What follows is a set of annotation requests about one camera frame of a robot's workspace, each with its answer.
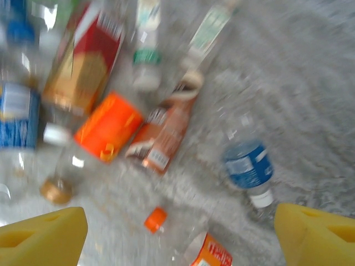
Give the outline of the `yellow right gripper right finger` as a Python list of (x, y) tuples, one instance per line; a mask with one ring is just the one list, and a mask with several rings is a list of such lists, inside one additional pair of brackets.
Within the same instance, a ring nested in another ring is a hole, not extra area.
[(274, 228), (287, 265), (354, 265), (352, 218), (280, 203)]

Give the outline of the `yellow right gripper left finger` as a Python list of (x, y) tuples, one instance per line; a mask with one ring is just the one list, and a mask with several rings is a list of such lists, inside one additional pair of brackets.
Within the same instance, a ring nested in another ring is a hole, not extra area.
[(88, 233), (82, 207), (1, 227), (1, 265), (77, 265)]

